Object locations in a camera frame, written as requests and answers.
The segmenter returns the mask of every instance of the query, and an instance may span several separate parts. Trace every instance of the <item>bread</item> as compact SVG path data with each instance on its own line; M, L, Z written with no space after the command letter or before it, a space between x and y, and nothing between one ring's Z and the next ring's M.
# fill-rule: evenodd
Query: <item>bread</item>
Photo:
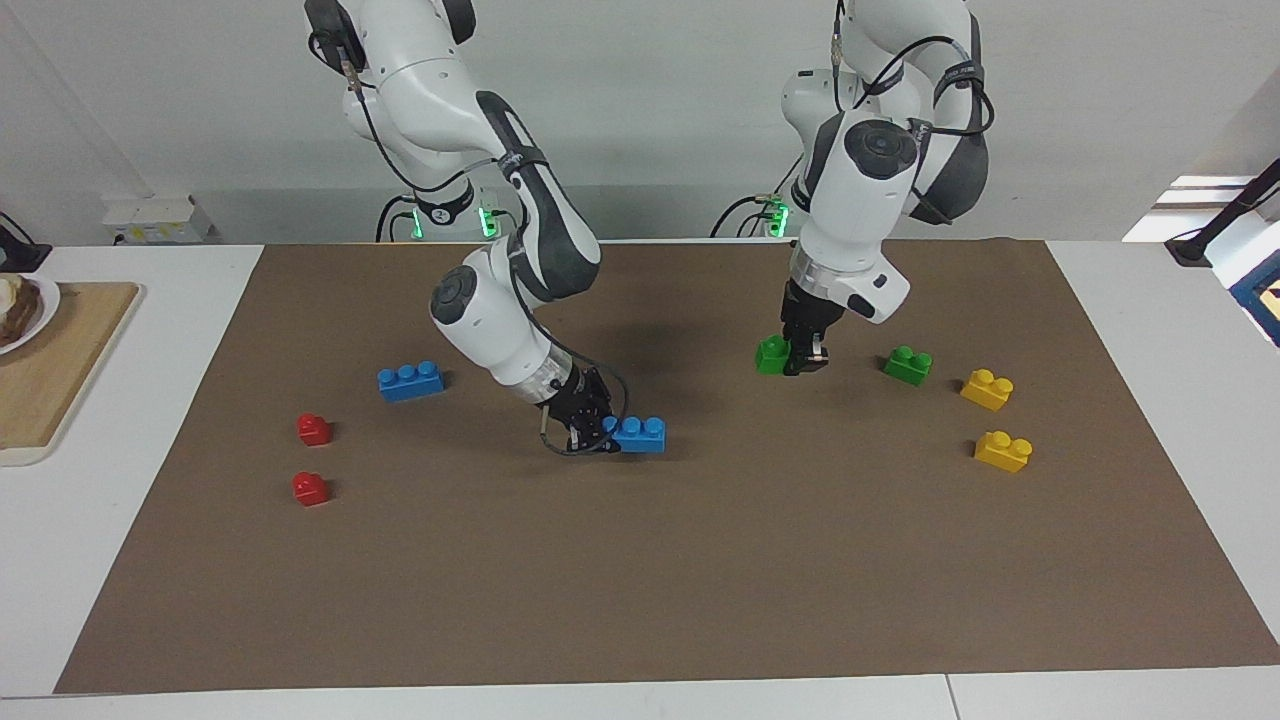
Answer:
M36 316L38 301L36 283L22 275L0 274L0 347L22 337Z

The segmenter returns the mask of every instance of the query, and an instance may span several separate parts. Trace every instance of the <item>yellow lego brick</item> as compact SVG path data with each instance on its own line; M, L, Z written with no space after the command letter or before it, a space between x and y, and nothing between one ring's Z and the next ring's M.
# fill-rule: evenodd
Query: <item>yellow lego brick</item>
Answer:
M1014 383L1009 378L997 378L991 370L982 368L969 374L969 382L960 391L960 397L982 405L987 410L1000 410L1009 402Z
M1012 439L1009 433L996 430L982 436L973 456L1001 470L1016 473L1027 466L1032 456L1032 443L1023 438Z

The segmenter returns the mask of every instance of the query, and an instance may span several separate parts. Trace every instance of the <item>green lego brick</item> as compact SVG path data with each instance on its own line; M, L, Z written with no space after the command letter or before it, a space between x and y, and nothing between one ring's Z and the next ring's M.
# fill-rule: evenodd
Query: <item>green lego brick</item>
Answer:
M791 356L791 343L782 336L769 336L755 348L755 369L762 375L781 375Z
M895 377L904 383L919 386L924 382L924 378L929 377L932 368L933 357L927 352L915 352L910 347L900 345L893 348L893 352L888 356L888 361L884 363L884 374Z

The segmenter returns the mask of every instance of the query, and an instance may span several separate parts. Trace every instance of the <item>wooden cutting board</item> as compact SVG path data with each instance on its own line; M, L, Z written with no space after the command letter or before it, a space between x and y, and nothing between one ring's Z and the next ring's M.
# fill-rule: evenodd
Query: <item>wooden cutting board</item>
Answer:
M0 355L0 466L29 465L52 451L141 292L136 283L58 287L54 319L31 342Z

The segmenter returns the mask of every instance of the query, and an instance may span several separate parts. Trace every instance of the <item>red lego brick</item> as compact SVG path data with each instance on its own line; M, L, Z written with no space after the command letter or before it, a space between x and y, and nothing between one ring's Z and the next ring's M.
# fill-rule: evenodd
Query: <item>red lego brick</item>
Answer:
M298 473L293 475L293 497L307 507L329 502L329 486L315 473Z
M298 416L298 437L311 447L329 445L333 439L333 425L325 423L320 415L307 413Z

